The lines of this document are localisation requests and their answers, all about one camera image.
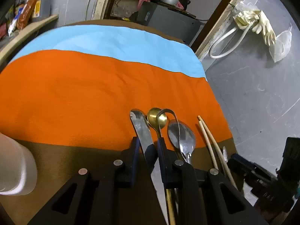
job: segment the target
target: silver rivet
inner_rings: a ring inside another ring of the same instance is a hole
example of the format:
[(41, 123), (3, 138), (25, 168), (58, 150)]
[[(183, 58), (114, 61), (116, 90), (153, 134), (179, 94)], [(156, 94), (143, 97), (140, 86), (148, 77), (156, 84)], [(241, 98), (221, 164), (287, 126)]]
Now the silver rivet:
[(78, 171), (78, 173), (79, 173), (80, 175), (85, 175), (85, 174), (87, 174), (87, 172), (88, 172), (88, 170), (87, 170), (86, 168), (81, 168), (81, 169), (79, 169), (79, 171)]
[(215, 168), (210, 169), (209, 172), (210, 172), (212, 175), (217, 175), (217, 174), (219, 174), (218, 169), (215, 169)]
[(175, 165), (177, 165), (177, 166), (182, 166), (184, 162), (181, 161), (181, 160), (176, 160), (174, 163), (175, 163)]
[(115, 161), (113, 162), (113, 164), (114, 164), (115, 166), (121, 166), (121, 165), (123, 164), (123, 161), (122, 161), (122, 160), (115, 160)]

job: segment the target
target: orange bag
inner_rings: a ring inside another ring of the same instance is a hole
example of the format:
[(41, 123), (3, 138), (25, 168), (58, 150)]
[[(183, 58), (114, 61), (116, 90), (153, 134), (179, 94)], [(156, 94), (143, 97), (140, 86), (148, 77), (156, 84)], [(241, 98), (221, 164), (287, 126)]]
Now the orange bag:
[(27, 26), (28, 20), (31, 17), (31, 14), (35, 8), (36, 3), (37, 3), (37, 0), (28, 0), (26, 5), (24, 6), (24, 10), (20, 14), (18, 22), (17, 22), (18, 30), (22, 30)]

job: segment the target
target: metal pot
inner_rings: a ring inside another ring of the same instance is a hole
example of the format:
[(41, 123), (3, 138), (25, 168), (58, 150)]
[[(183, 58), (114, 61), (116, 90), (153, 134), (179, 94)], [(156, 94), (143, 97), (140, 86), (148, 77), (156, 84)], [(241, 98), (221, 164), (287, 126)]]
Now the metal pot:
[(179, 0), (161, 0), (164, 3), (170, 4), (170, 5), (177, 5), (177, 3), (179, 2)]

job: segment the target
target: white hose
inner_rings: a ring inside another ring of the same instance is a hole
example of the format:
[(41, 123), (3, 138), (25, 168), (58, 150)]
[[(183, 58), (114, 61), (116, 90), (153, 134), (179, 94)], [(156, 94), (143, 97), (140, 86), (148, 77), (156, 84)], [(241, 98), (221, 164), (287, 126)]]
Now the white hose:
[(244, 32), (243, 32), (241, 38), (238, 40), (238, 42), (237, 42), (231, 49), (229, 49), (227, 52), (225, 52), (225, 53), (223, 53), (223, 54), (220, 54), (220, 55), (218, 55), (218, 56), (214, 56), (214, 55), (212, 55), (212, 51), (214, 50), (214, 48), (215, 48), (222, 40), (224, 40), (226, 37), (228, 37), (228, 36), (231, 35), (233, 32), (235, 32), (235, 31), (238, 29), (238, 27), (234, 27), (233, 29), (231, 29), (230, 31), (228, 31), (226, 34), (222, 35), (222, 36), (221, 36), (219, 39), (217, 39), (217, 40), (214, 42), (214, 44), (211, 46), (211, 48), (210, 48), (210, 50), (209, 50), (209, 52), (208, 52), (209, 56), (210, 56), (211, 58), (217, 59), (217, 58), (222, 58), (222, 57), (224, 57), (224, 56), (227, 56), (229, 53), (233, 52), (233, 50), (234, 50), (235, 48), (237, 48), (238, 45), (242, 42), (243, 38), (245, 37), (245, 35), (247, 34), (247, 32), (248, 32), (248, 30), (251, 28), (251, 26), (252, 26), (252, 23), (249, 24), (249, 25), (245, 28), (245, 30), (244, 30)]

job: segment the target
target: white container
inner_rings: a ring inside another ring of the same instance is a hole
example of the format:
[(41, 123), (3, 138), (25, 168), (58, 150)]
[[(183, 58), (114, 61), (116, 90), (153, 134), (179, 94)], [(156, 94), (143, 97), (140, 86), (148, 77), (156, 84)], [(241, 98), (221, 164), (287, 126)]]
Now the white container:
[(26, 195), (37, 182), (37, 167), (31, 152), (0, 133), (0, 195)]

